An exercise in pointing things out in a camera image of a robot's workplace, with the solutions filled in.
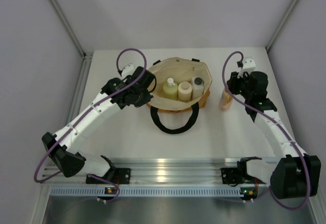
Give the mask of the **tan canvas tote bag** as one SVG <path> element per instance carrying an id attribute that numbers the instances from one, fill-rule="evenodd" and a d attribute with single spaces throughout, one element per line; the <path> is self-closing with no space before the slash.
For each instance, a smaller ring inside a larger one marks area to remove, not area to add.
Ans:
<path id="1" fill-rule="evenodd" d="M 157 80 L 156 88 L 151 93 L 153 98 L 147 103 L 147 106 L 150 108 L 150 116 L 156 127 L 162 132 L 171 135 L 181 134 L 190 130 L 197 121 L 199 110 L 205 107 L 210 95 L 212 77 L 208 66 L 200 60 L 187 60 L 174 57 L 163 61 L 157 61 L 148 70 L 155 75 Z M 165 98 L 163 94 L 163 85 L 170 77 L 173 78 L 178 85 L 183 81 L 188 81 L 192 84 L 193 77 L 202 78 L 204 81 L 203 95 L 195 100 L 191 99 L 190 102 Z M 166 127 L 161 122 L 158 114 L 159 112 L 177 114 L 186 111 L 191 111 L 191 116 L 184 126 L 176 129 Z"/>

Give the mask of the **green pump bottle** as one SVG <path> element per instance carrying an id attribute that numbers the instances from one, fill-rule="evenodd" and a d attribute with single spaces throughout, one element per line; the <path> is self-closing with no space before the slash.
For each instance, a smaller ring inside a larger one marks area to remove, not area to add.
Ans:
<path id="1" fill-rule="evenodd" d="M 171 100 L 178 100 L 178 84 L 173 78 L 168 78 L 163 85 L 164 97 Z"/>

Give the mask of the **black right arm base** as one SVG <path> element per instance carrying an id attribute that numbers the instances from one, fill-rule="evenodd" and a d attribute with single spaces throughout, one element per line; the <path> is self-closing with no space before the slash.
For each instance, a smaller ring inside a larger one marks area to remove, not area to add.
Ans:
<path id="1" fill-rule="evenodd" d="M 237 186 L 244 182 L 242 172 L 235 167 L 221 168 L 221 177 L 223 184 L 230 186 Z"/>

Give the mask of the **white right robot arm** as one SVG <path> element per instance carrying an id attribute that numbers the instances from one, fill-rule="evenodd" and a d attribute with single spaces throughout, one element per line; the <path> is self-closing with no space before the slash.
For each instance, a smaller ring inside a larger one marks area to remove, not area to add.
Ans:
<path id="1" fill-rule="evenodd" d="M 274 196 L 278 199 L 315 196 L 321 161 L 299 147 L 282 123 L 276 106 L 267 97 L 268 76 L 260 71 L 232 72 L 226 84 L 232 95 L 244 98 L 246 113 L 279 158 L 268 177 Z"/>

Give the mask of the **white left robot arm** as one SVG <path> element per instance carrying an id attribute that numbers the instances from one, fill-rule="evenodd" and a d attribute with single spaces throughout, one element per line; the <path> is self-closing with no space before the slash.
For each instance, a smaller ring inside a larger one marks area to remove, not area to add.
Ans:
<path id="1" fill-rule="evenodd" d="M 50 159 L 65 177 L 84 173 L 95 175 L 104 183 L 114 180 L 114 165 L 107 157 L 88 155 L 80 149 L 109 117 L 126 106 L 141 107 L 152 99 L 148 88 L 156 80 L 153 73 L 130 65 L 122 74 L 123 79 L 110 79 L 91 104 L 64 128 L 43 135 L 42 142 Z"/>

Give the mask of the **orange bottle pink cap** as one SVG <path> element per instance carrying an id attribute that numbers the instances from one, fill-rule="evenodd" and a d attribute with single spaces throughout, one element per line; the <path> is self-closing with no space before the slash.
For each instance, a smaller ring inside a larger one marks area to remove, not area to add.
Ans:
<path id="1" fill-rule="evenodd" d="M 231 107 L 233 98 L 226 89 L 223 90 L 220 99 L 220 110 L 227 111 Z"/>

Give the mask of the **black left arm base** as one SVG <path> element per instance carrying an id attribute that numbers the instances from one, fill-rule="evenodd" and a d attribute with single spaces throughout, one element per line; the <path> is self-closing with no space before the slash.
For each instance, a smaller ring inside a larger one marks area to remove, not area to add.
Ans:
<path id="1" fill-rule="evenodd" d="M 110 169 L 101 179 L 110 181 L 114 184 L 129 184 L 131 176 L 130 168 L 115 168 Z M 105 184 L 102 180 L 95 179 L 93 177 L 86 177 L 86 184 Z"/>

